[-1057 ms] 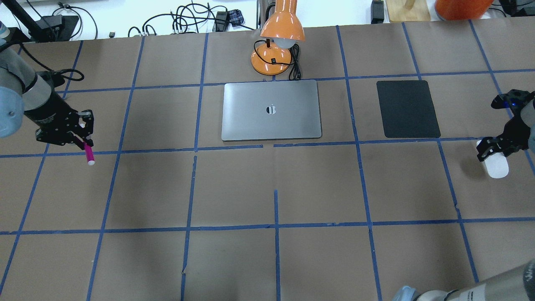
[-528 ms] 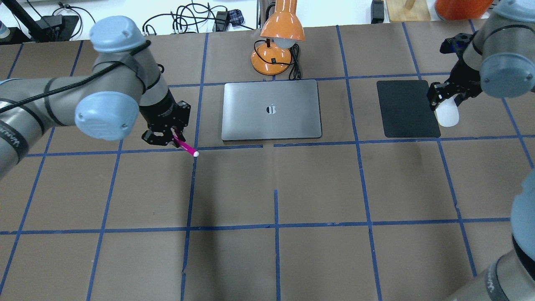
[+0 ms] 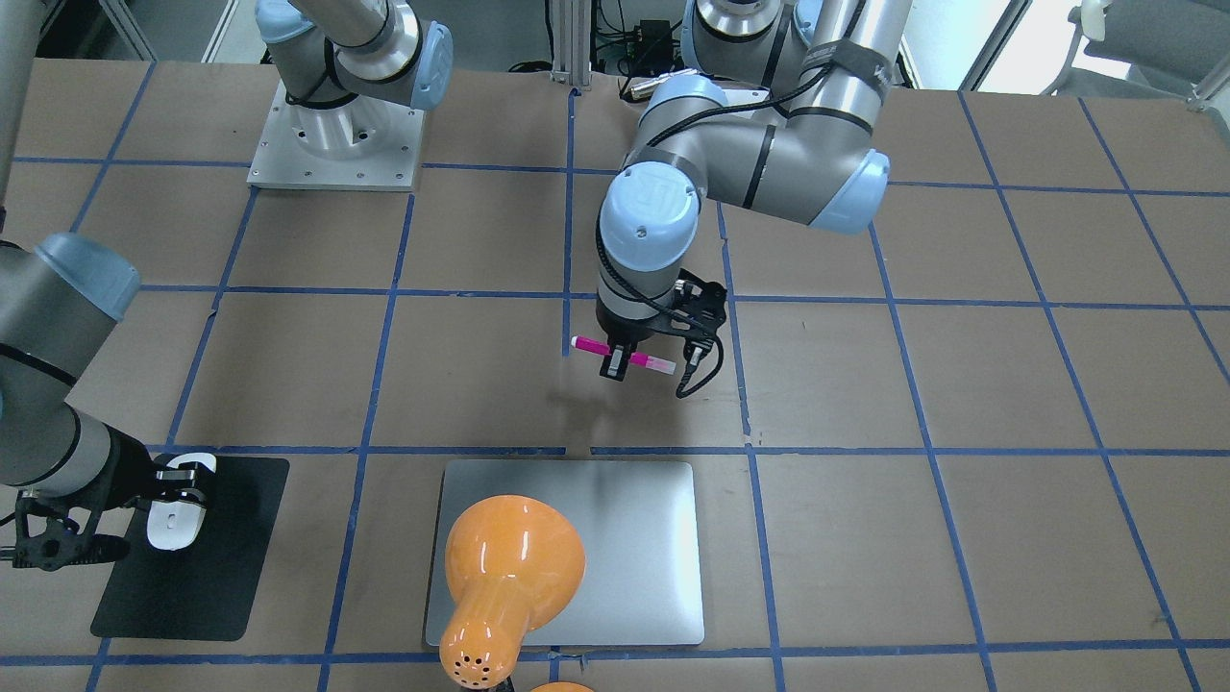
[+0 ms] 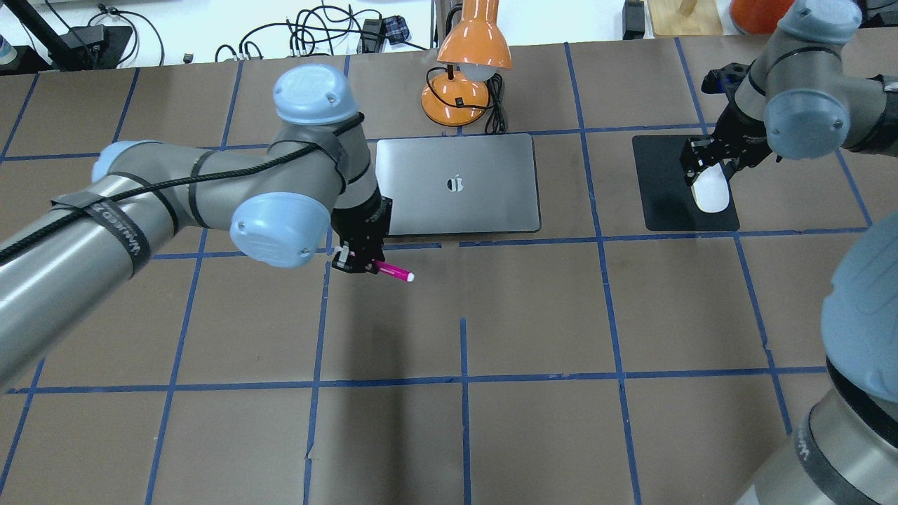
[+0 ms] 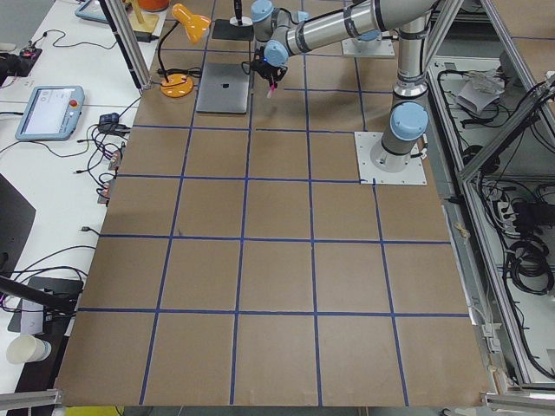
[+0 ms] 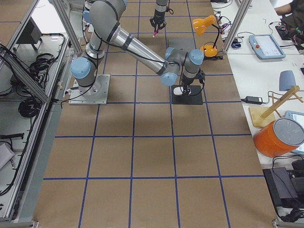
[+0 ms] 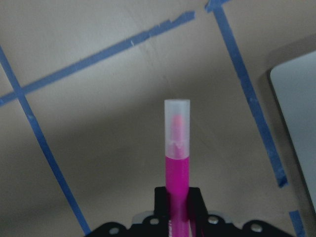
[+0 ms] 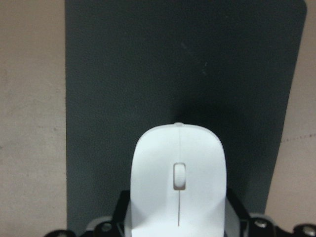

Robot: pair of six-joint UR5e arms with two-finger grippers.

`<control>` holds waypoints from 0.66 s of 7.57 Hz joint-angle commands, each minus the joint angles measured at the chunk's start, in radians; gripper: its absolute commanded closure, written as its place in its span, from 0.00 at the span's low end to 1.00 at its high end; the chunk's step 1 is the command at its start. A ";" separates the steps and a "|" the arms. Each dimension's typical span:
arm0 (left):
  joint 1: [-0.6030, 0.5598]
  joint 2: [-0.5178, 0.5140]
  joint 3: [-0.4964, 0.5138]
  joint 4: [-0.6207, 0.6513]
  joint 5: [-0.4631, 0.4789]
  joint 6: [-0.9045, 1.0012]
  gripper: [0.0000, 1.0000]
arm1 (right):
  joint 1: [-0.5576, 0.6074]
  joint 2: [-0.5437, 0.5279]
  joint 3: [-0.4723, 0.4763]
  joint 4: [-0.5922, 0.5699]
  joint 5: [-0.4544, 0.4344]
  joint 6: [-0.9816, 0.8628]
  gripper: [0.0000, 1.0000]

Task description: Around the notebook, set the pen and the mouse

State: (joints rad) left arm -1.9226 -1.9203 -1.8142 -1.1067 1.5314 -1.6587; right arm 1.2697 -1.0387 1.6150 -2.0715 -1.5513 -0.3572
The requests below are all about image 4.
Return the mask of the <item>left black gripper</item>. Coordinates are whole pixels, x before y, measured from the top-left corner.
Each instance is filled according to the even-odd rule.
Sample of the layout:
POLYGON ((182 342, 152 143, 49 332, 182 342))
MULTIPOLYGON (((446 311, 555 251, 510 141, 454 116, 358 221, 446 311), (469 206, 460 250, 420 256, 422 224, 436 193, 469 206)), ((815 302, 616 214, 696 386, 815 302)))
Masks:
POLYGON ((339 236, 333 267, 346 273, 376 274, 376 262, 384 262, 384 240, 390 232, 392 200, 376 189, 365 202, 352 208, 335 208, 331 226, 339 236))

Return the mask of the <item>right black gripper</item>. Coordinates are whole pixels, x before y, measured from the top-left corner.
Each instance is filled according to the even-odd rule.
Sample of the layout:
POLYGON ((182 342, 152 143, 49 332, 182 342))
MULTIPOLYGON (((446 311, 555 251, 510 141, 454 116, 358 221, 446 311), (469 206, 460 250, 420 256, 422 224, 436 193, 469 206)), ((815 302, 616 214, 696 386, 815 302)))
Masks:
POLYGON ((737 106, 735 93, 749 79, 750 67, 712 69, 703 78, 700 90, 705 95, 725 95, 723 109, 712 134, 688 137, 681 154, 684 181, 692 187, 700 173, 721 163, 724 177, 730 181, 739 170, 755 167, 771 153, 767 132, 760 119, 753 119, 737 106))

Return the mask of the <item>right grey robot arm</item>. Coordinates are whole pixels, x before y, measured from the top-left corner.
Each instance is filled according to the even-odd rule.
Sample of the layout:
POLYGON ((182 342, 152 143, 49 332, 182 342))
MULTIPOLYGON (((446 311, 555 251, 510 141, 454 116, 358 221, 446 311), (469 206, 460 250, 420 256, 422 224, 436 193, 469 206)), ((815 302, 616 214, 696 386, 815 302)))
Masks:
POLYGON ((896 502, 896 210, 873 215, 849 162, 896 169, 896 78, 850 76, 853 1, 796 1, 757 53, 696 86, 727 102, 680 163, 688 199, 746 214, 749 297, 790 432, 728 504, 896 502))

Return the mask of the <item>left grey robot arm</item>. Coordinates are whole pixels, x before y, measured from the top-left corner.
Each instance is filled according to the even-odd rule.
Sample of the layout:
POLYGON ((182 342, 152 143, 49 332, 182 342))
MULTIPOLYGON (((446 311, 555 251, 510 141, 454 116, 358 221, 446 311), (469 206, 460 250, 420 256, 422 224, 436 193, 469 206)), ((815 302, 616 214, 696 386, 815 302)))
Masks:
POLYGON ((375 273, 394 202, 382 194, 363 113, 339 69, 305 64, 272 91, 281 125, 265 156, 119 141, 92 184, 51 199, 2 243, 2 389, 186 227, 223 230, 272 267, 310 262, 328 230, 337 265, 375 273))

